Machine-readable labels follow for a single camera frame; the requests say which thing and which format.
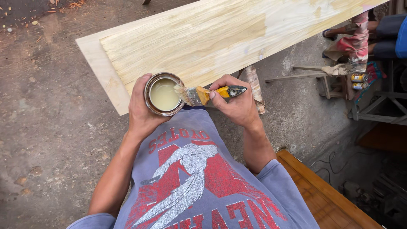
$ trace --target yellow brush handle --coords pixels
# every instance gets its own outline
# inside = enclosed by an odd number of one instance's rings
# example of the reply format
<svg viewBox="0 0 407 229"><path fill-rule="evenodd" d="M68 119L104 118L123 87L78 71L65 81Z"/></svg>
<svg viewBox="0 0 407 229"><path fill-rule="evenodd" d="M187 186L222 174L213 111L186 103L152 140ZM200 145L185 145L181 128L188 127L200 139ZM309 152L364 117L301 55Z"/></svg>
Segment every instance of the yellow brush handle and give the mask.
<svg viewBox="0 0 407 229"><path fill-rule="evenodd" d="M217 91L223 98L229 98L230 96L228 93L228 88L229 87L226 86L226 87L219 88L215 91ZM196 87L196 90L197 90L197 94L199 96L199 99L201 100L202 105L207 105L210 100L210 98L209 98L210 90L204 89L201 86Z"/></svg>

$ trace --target small can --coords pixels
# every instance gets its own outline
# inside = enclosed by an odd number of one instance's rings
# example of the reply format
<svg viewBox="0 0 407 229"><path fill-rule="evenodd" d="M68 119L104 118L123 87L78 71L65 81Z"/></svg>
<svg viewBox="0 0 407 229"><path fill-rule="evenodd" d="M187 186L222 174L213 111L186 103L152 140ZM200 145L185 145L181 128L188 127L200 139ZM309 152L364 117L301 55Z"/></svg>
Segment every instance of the small can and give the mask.
<svg viewBox="0 0 407 229"><path fill-rule="evenodd" d="M364 74L364 73L353 73L352 76L350 77L350 79L353 82L365 82L368 79L368 74Z"/></svg>
<svg viewBox="0 0 407 229"><path fill-rule="evenodd" d="M177 105L171 110L160 110L159 108L157 108L151 100L150 92L151 92L152 86L160 79L170 79L170 80L174 81L176 84L178 84L180 86L184 86L184 83L182 82L182 80L178 76L176 76L172 73L157 73L157 74L153 75L147 81L146 86L144 88L144 99L146 101L146 105L150 109L150 111L155 114L158 114L158 115L161 115L164 117L173 116L182 109L185 102L182 101L180 98Z"/></svg>
<svg viewBox="0 0 407 229"><path fill-rule="evenodd" d="M369 84L368 83L353 83L352 84L352 88L353 89L355 89L355 90L362 90L362 89L365 89L365 88L367 88L369 86Z"/></svg>

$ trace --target white graphic print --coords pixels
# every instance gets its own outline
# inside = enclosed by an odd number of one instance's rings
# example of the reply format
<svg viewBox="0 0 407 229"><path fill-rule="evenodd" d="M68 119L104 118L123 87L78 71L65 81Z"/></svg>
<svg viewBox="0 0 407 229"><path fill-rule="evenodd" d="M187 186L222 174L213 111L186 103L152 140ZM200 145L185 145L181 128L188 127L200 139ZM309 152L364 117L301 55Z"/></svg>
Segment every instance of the white graphic print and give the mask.
<svg viewBox="0 0 407 229"><path fill-rule="evenodd" d="M162 229L195 201L199 200L205 189L204 170L206 168L206 160L215 156L217 151L215 145L195 145L193 143L174 151L168 160L156 170L153 177L150 180L142 181L141 184L147 185L158 181L167 171L168 167L177 161L180 161L181 165L184 166L191 176L186 179L183 185L174 189L167 198L140 217L132 227L136 227L167 210L151 226L151 229Z"/></svg>

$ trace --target paint brush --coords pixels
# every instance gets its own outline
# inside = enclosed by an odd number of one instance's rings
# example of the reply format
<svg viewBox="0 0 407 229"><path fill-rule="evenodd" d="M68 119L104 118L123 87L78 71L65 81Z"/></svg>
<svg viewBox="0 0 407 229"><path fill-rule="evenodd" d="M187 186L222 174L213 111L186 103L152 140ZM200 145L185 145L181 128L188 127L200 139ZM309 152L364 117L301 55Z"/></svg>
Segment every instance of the paint brush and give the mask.
<svg viewBox="0 0 407 229"><path fill-rule="evenodd" d="M181 99L190 106L202 106L208 104L210 98L210 90L204 89L201 86L187 88L185 86L175 85L175 92L181 97ZM235 97L247 90L243 86L230 85L219 88L217 91L223 98Z"/></svg>

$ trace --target electric cord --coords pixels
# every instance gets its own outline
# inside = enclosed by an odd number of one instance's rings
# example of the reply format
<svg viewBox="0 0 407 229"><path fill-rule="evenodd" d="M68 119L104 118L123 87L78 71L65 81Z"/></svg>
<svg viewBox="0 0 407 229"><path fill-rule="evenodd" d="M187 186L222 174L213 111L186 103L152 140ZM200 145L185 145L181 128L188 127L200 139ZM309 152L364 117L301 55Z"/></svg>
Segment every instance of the electric cord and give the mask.
<svg viewBox="0 0 407 229"><path fill-rule="evenodd" d="M338 171L335 172L335 171L333 170L333 168L332 168L332 163L331 163L331 162L332 162L333 159L335 158L336 152L335 152L335 151L332 151L332 152L329 154L329 156L328 156L328 161L324 161L324 160L317 160L317 161L314 161L314 162L310 165L309 168L311 168L311 167L312 167L315 163L317 163L317 162L323 162L323 163L328 163L328 164L329 164L329 167L330 167L330 169L331 169L331 171L332 171L333 174L339 174L339 173L348 165L350 159L351 159L353 156L355 156L356 154L373 155L374 153L356 152L356 153L352 154L352 156L350 156L350 157L346 160L346 162L345 162L345 164L342 166L342 168L340 168ZM321 169L317 170L315 173L318 173L319 171L322 171L322 170L326 170L326 171L328 172L329 185L332 186L332 184L331 184L331 179L330 179L330 171L329 171L327 168L321 168Z"/></svg>

